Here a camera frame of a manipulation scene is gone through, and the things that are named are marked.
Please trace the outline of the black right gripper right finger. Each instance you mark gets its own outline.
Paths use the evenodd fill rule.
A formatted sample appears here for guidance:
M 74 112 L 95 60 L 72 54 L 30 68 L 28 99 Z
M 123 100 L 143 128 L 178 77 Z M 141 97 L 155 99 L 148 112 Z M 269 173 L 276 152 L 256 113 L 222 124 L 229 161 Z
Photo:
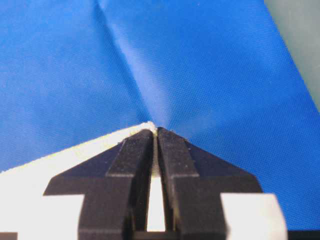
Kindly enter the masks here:
M 220 194 L 262 193 L 259 181 L 163 127 L 157 129 L 157 138 L 164 185 L 180 239 L 226 239 Z

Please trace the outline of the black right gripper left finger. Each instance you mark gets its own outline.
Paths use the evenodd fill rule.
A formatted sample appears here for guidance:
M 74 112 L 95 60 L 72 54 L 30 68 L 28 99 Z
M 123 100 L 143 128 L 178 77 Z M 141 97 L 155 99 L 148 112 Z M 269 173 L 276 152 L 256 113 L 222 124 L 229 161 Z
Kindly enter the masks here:
M 147 228 L 153 133 L 143 129 L 54 176 L 44 195 L 84 195 L 79 240 L 129 240 Z

